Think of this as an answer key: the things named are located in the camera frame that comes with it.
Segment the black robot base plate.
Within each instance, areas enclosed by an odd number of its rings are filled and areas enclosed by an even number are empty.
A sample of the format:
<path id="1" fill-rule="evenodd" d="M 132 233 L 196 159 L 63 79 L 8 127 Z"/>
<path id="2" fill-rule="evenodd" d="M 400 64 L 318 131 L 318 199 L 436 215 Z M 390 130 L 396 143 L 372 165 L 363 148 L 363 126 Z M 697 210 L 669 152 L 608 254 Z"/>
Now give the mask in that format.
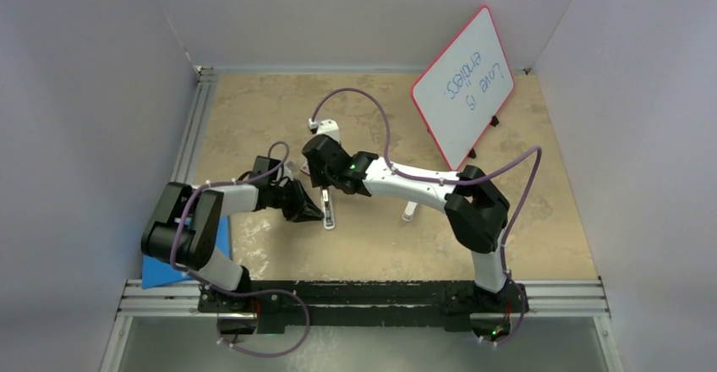
<path id="1" fill-rule="evenodd" d="M 511 282 L 490 293 L 472 281 L 253 281 L 247 298 L 201 287 L 198 310 L 253 313 L 260 334 L 288 326 L 437 327 L 493 338 L 528 311 L 523 289 Z"/>

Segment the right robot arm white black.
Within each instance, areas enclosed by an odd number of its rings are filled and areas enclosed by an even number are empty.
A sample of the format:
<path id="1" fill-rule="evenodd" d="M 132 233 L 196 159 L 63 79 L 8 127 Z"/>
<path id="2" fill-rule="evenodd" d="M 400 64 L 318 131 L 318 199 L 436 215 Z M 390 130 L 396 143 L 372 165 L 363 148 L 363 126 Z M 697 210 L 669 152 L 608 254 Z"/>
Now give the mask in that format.
<path id="1" fill-rule="evenodd" d="M 507 276 L 499 242 L 507 226 L 510 204 L 489 181 L 465 184 L 482 178 L 482 170 L 468 166 L 464 172 L 432 172 L 389 163 L 385 157 L 366 151 L 351 156 L 338 141 L 324 134 L 310 139 L 302 155 L 314 188 L 333 187 L 344 194 L 397 198 L 445 214 L 455 239 L 471 252 L 477 304 L 494 310 L 506 302 Z"/>

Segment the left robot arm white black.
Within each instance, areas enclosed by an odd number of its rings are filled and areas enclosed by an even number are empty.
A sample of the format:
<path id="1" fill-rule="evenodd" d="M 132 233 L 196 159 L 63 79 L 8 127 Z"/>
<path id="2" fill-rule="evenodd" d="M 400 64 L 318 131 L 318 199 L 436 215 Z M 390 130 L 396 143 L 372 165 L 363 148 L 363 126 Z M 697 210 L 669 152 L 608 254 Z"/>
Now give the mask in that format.
<path id="1" fill-rule="evenodd" d="M 252 300 L 249 270 L 216 246 L 221 220 L 238 213 L 278 209 L 288 222 L 322 221 L 323 212 L 304 186 L 277 159 L 257 156 L 249 175 L 237 181 L 193 187 L 170 182 L 142 235 L 142 254 L 175 265 L 219 290 L 232 312 Z"/>

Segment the white stapler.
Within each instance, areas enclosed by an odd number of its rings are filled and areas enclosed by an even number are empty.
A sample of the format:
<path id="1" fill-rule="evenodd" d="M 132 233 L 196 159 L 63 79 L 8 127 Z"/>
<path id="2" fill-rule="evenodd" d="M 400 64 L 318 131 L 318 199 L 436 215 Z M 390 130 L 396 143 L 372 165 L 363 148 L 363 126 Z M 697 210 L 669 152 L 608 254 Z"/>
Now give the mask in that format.
<path id="1" fill-rule="evenodd" d="M 402 219 L 403 219 L 405 222 L 410 222 L 410 221 L 412 221 L 412 220 L 413 220 L 413 217 L 414 217 L 414 215 L 415 215 L 415 212 L 416 212 L 416 210 L 417 210 L 417 208 L 418 208 L 418 204 L 417 204 L 416 202 L 409 201 L 409 202 L 406 204 L 406 206 L 405 206 L 405 208 L 404 208 L 404 211 L 403 211 L 403 213 L 402 213 Z"/>
<path id="2" fill-rule="evenodd" d="M 328 188 L 321 188 L 321 203 L 323 207 L 323 227 L 325 230 L 332 230 L 335 225 L 335 216 L 333 210 L 333 204 L 331 199 L 331 193 Z"/>

